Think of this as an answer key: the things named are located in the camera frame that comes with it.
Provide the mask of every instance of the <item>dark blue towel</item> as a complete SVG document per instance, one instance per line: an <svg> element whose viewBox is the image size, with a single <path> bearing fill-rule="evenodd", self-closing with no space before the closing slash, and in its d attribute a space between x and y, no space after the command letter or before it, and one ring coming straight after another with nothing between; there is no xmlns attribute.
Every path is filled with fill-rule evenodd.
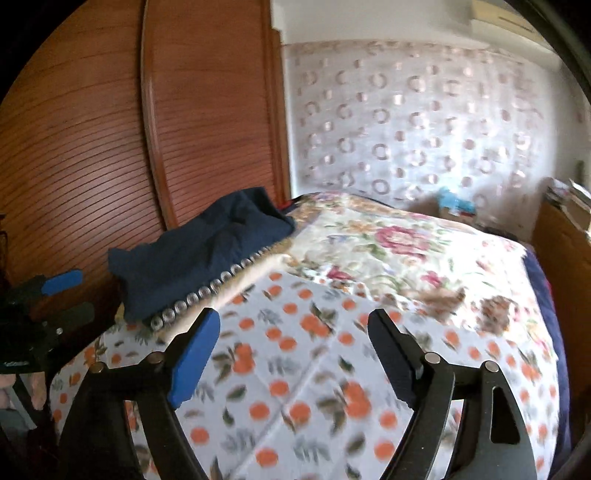
<svg viewBox="0 0 591 480"><path fill-rule="evenodd" d="M122 281L126 320L162 311L293 232L294 221L257 187L220 198L153 244L110 249L109 271Z"/></svg>

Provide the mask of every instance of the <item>wooden furniture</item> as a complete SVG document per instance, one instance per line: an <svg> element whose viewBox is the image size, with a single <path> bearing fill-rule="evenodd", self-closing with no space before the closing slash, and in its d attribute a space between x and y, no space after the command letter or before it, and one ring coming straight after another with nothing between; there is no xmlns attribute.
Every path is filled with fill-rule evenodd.
<svg viewBox="0 0 591 480"><path fill-rule="evenodd" d="M531 243L552 287L575 403L591 388L591 245L549 202L541 205Z"/></svg>
<svg viewBox="0 0 591 480"><path fill-rule="evenodd" d="M43 313L90 300L112 317L108 248L233 190L287 199L272 39L269 0L88 0L35 52L0 104L9 272L86 280Z"/></svg>

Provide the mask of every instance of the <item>metal screw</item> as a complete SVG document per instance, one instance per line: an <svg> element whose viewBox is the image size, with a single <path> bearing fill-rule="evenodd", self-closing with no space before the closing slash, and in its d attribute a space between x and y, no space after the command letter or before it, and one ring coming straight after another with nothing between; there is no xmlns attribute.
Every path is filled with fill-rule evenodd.
<svg viewBox="0 0 591 480"><path fill-rule="evenodd" d="M487 360L484 366L489 372L496 373L499 371L499 366L492 360Z"/></svg>
<svg viewBox="0 0 591 480"><path fill-rule="evenodd" d="M162 352L152 352L146 357L149 364L158 365L164 361L164 354Z"/></svg>
<svg viewBox="0 0 591 480"><path fill-rule="evenodd" d="M425 360L429 364L437 365L441 361L441 357L435 352L427 352L425 353Z"/></svg>
<svg viewBox="0 0 591 480"><path fill-rule="evenodd" d="M94 364L92 364L90 366L90 368L88 369L88 371L91 374L99 374L103 371L103 369L106 367L106 365L103 362L95 362Z"/></svg>

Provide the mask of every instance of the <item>floral bedspread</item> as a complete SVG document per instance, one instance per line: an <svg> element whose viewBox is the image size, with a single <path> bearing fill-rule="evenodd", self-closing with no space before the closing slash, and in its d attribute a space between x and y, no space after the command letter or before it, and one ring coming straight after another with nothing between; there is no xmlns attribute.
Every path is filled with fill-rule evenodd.
<svg viewBox="0 0 591 480"><path fill-rule="evenodd" d="M301 228L290 250L292 273L402 306L423 300L442 323L533 340L555 356L522 245L345 193L308 195L292 215ZM457 292L462 301L448 307ZM505 318L491 315L501 297Z"/></svg>
<svg viewBox="0 0 591 480"><path fill-rule="evenodd" d="M193 398L177 410L204 470L234 480L379 478L412 413L396 398L367 336L368 314L383 307L425 351L451 363L476 367L493 359L500 365L524 416L538 478L545 480L556 445L556 362L542 320L529 327L538 321L535 299L527 303L531 286L509 265L521 264L520 246L341 195L309 197L292 215L301 228L290 251L291 273L271 273L220 310L213 355ZM452 256L462 251L456 242L463 257ZM507 265L483 251L503 253ZM469 265L474 256L488 269ZM509 286L500 273L514 276ZM426 288L464 287L471 306L479 294L498 294L497 285L527 316L512 318L499 335L479 328L474 318L481 312L468 308L459 322L436 319L427 310L432 305L411 298ZM525 334L513 341L507 333L522 323ZM143 327L124 323L97 338L51 383L57 430L89 365L132 365L162 348ZM126 407L142 471L156 480L137 406ZM444 477L461 411L455 401L431 479Z"/></svg>

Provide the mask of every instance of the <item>wardrobe door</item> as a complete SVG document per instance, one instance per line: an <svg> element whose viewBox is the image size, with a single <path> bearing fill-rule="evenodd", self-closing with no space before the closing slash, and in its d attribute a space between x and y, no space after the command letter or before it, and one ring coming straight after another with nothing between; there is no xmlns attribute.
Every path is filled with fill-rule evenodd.
<svg viewBox="0 0 591 480"><path fill-rule="evenodd" d="M42 313L119 303L110 247L164 231L144 141L143 0L88 0L43 42L0 104L0 212L11 281L72 268L85 281Z"/></svg>
<svg viewBox="0 0 591 480"><path fill-rule="evenodd" d="M148 0L142 101L168 228L217 198L264 186L276 197L267 84L268 0Z"/></svg>

